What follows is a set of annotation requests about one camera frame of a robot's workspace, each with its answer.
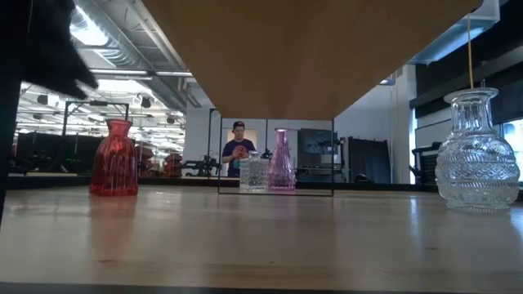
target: black column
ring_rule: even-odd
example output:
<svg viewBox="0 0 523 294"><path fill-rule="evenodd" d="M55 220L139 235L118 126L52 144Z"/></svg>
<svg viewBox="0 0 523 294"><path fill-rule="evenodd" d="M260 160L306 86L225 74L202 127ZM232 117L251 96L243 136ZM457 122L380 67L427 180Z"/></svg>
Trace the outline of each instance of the black column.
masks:
<svg viewBox="0 0 523 294"><path fill-rule="evenodd" d="M9 157L16 128L30 0L0 1L0 224L6 197Z"/></svg>

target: clear glass jar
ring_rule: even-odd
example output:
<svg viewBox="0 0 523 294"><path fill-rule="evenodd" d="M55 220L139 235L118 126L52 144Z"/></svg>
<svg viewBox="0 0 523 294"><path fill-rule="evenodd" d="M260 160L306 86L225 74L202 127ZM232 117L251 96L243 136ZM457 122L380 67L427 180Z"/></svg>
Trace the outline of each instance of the clear glass jar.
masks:
<svg viewBox="0 0 523 294"><path fill-rule="evenodd" d="M445 96L453 129L439 150L436 183L448 208L494 212L517 198L516 157L492 126L489 100L497 94L493 88L476 88Z"/></svg>
<svg viewBox="0 0 523 294"><path fill-rule="evenodd" d="M239 190L244 193L265 193L269 159L260 158L257 151L249 151L248 158L239 160Z"/></svg>

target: string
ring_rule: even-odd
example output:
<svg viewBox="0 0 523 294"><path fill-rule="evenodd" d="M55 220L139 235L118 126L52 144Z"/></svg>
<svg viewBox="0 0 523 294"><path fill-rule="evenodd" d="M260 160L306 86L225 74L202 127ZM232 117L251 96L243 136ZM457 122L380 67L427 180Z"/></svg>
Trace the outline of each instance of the string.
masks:
<svg viewBox="0 0 523 294"><path fill-rule="evenodd" d="M467 36L468 36L468 78L471 83L471 89L474 88L474 78L472 77L472 45L471 45L471 17L467 15Z"/></svg>

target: dark cap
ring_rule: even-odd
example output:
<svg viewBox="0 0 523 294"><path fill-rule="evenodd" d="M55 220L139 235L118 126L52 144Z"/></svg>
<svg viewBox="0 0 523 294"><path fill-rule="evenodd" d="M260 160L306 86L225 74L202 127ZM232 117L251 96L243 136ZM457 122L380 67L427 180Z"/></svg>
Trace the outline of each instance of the dark cap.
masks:
<svg viewBox="0 0 523 294"><path fill-rule="evenodd" d="M244 127L245 128L245 124L244 122L235 122L233 125L232 125L232 129L234 130L236 127Z"/></svg>

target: ceiling duct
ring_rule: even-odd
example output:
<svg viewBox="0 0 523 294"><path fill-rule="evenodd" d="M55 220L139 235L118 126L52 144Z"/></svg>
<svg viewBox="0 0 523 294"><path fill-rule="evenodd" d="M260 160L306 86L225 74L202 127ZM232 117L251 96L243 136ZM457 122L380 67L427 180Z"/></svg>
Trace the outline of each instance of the ceiling duct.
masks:
<svg viewBox="0 0 523 294"><path fill-rule="evenodd" d="M92 0L76 0L77 5L82 11L76 10L73 13L71 27L78 30L89 29L89 20L92 20L108 37L107 43L95 52L116 66L117 69L153 69L147 59L136 49L134 44L125 36L120 28L105 14L105 12ZM169 109L186 111L185 95L178 92L167 82L158 77L151 80L138 81L149 87L158 95L159 100Z"/></svg>
<svg viewBox="0 0 523 294"><path fill-rule="evenodd" d="M473 39L499 21L499 0L484 0L480 7L468 15L471 19L471 39ZM467 40L467 17L465 16L416 54L410 63L428 65L438 61L465 45Z"/></svg>

